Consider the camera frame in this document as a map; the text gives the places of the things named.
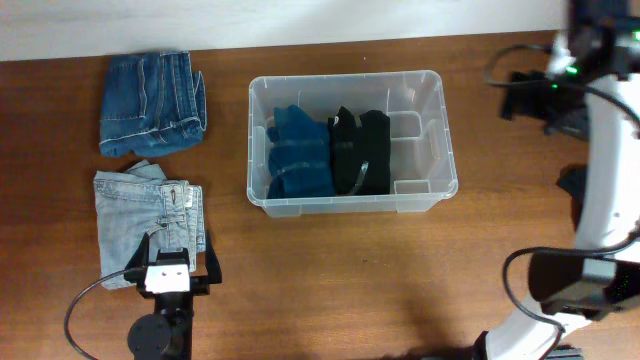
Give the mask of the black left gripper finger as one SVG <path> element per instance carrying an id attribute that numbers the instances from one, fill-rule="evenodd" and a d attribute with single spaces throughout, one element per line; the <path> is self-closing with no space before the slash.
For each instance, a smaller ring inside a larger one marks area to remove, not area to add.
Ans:
<path id="1" fill-rule="evenodd" d="M 222 270 L 212 245 L 212 237 L 209 231 L 205 232 L 205 268 L 207 271 L 208 283 L 221 284 L 222 283 Z"/>
<path id="2" fill-rule="evenodd" d="M 140 283 L 146 275 L 146 267 L 149 265 L 150 236 L 145 233 L 140 241 L 137 250 L 128 261 L 125 269 L 124 279 L 130 283 Z"/>

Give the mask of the light blue jeans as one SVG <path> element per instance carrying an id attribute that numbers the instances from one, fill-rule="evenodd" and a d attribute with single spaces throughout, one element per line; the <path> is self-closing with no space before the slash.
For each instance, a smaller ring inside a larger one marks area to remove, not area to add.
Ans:
<path id="1" fill-rule="evenodd" d="M 143 160 L 123 172 L 98 171 L 93 179 L 101 275 L 123 270 L 144 235 L 150 260 L 161 249 L 185 248 L 189 270 L 205 250 L 203 191 L 186 180 L 168 179 Z"/>

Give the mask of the black garment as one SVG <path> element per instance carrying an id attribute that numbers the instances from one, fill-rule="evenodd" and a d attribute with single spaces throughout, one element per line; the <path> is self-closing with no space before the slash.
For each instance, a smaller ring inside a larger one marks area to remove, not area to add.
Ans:
<path id="1" fill-rule="evenodd" d="M 572 164 L 563 168 L 556 185 L 571 197 L 571 219 L 577 230 L 581 221 L 586 194 L 587 166 Z"/>
<path id="2" fill-rule="evenodd" d="M 337 195 L 369 196 L 391 193 L 390 117 L 369 110 L 356 117 L 341 106 L 328 119 L 330 163 Z"/>

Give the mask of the dark blue garment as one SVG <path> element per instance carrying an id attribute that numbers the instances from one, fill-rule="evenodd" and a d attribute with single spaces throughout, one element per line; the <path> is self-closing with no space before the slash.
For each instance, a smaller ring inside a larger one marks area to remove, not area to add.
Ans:
<path id="1" fill-rule="evenodd" d="M 313 120 L 295 104 L 275 107 L 274 121 L 267 129 L 273 143 L 268 156 L 271 183 L 267 198 L 334 196 L 327 124 Z"/>

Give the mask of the dark blue jeans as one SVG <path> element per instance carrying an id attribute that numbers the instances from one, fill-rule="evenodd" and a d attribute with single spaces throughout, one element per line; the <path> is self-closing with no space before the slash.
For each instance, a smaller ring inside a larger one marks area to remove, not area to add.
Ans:
<path id="1" fill-rule="evenodd" d="M 187 51 L 117 55 L 106 74 L 99 150 L 161 157 L 200 144 L 207 130 L 206 86 Z"/>

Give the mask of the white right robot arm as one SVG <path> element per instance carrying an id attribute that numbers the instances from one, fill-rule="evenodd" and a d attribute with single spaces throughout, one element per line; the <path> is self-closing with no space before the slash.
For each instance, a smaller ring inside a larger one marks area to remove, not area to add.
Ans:
<path id="1" fill-rule="evenodd" d="M 501 115 L 589 144 L 589 161 L 559 186 L 578 208 L 570 249 L 530 247 L 528 294 L 471 359 L 576 359 L 571 332 L 639 304 L 639 19 L 623 0 L 572 0 L 567 27 L 544 47 L 545 71 L 503 83 Z"/>

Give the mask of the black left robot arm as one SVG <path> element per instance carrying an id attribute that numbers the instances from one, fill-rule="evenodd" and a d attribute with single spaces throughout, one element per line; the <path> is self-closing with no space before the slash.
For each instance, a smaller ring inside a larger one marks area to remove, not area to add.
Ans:
<path id="1" fill-rule="evenodd" d="M 136 320 L 127 335 L 135 360 L 182 360 L 192 356 L 193 299 L 209 295 L 210 286 L 222 282 L 209 234 L 205 235 L 205 268 L 204 275 L 192 275 L 185 248 L 160 249 L 152 262 L 150 236 L 143 236 L 124 276 L 143 298 L 154 301 L 153 312 Z"/>

